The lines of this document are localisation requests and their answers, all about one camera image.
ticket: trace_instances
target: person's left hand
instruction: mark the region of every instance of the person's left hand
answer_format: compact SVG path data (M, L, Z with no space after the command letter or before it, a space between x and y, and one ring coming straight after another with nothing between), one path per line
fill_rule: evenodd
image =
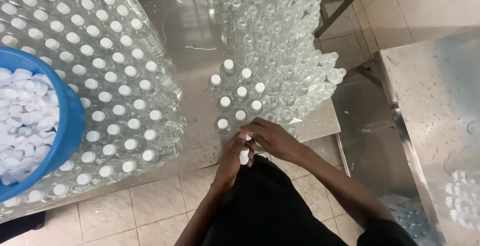
M250 149L247 166L252 166L255 141L252 139L246 142L245 137L245 132L237 132L237 134L227 142L222 157L220 158L220 164L213 179L212 186L218 187L221 190L227 190L233 186L237 178L238 170L240 170L240 151L245 146Z

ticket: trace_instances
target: blue plastic basin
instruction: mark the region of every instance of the blue plastic basin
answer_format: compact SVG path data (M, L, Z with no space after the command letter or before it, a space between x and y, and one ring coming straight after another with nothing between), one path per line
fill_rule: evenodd
M57 92L60 109L57 136L42 163L24 181L5 186L0 182L0 202L8 200L32 187L67 161L77 150L85 130L85 111L75 91L60 79L44 61L21 50L0 47L0 67L12 72L18 68L43 73Z

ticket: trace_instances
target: person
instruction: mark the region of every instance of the person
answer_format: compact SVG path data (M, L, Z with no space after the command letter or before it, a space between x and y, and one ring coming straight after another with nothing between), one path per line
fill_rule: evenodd
M314 175L364 229L358 245L416 245L367 189L280 125L258 117L225 145L210 189L175 245L346 245L313 216L284 172L254 156L255 142ZM250 150L247 166L240 165L244 146Z

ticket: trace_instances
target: hand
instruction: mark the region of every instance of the hand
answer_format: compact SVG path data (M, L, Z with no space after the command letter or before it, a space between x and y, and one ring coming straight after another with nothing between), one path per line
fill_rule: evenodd
M213 179L212 186L220 190L230 189L235 183L238 170L240 170L240 151L247 146L250 149L248 154L248 167L252 166L254 160L255 141L245 141L246 133L237 132L225 145L220 164Z
M306 145L302 145L280 125L259 117L240 127L240 131L246 132L274 157L289 162L297 163L305 149L308 149Z

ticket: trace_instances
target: person's right hand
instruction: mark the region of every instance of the person's right hand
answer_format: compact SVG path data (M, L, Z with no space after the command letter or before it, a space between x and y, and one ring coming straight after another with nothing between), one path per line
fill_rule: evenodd
M308 149L308 146L302 145L280 125L259 117L241 126L240 131L247 132L265 151L274 157L289 162L296 163L304 154L304 151Z

